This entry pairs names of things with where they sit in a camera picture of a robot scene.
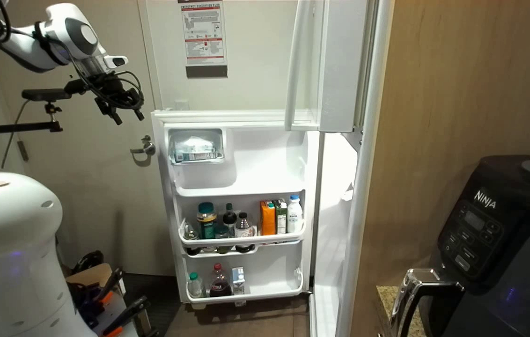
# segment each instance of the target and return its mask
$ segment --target white robot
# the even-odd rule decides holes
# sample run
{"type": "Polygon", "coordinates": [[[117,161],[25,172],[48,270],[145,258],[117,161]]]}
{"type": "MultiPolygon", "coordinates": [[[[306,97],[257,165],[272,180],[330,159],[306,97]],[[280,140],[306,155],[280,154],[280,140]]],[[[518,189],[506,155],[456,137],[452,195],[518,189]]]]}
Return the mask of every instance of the white robot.
{"type": "MultiPolygon", "coordinates": [[[[117,67],[124,56],[109,56],[89,19],[74,4],[48,7],[48,21],[14,28],[0,0],[0,49],[33,71],[74,64],[79,81],[64,90],[40,90],[40,99],[96,94],[102,112],[121,124],[117,109],[136,110],[139,86],[124,88],[117,67]]],[[[55,247],[63,221],[59,197],[40,182],[0,172],[0,337],[87,337],[96,335],[72,301],[55,247]]]]}

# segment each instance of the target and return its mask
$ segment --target refrigerator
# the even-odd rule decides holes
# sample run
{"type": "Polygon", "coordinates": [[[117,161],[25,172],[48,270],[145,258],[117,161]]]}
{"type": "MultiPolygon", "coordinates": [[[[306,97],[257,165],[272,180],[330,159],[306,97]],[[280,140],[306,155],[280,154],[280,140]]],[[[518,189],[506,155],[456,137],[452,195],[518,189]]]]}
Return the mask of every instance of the refrigerator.
{"type": "MultiPolygon", "coordinates": [[[[203,11],[231,4],[179,2],[181,15],[205,6],[201,19],[203,11]]],[[[154,6],[145,6],[151,62],[164,79],[154,6]]],[[[312,335],[351,335],[392,11],[392,0],[297,0],[287,101],[274,109],[177,105],[152,112],[166,227],[184,303],[201,309],[310,294],[312,335]],[[265,236],[261,202],[293,195],[300,197],[302,225],[265,236]],[[218,219],[227,204],[246,212],[254,236],[205,236],[205,202],[218,219]],[[192,273],[207,292],[218,264],[229,283],[242,268],[244,290],[196,296],[192,273]]],[[[188,77],[205,71],[190,67],[188,62],[188,77]]],[[[227,71],[225,62],[214,60],[214,67],[227,71]]]]}

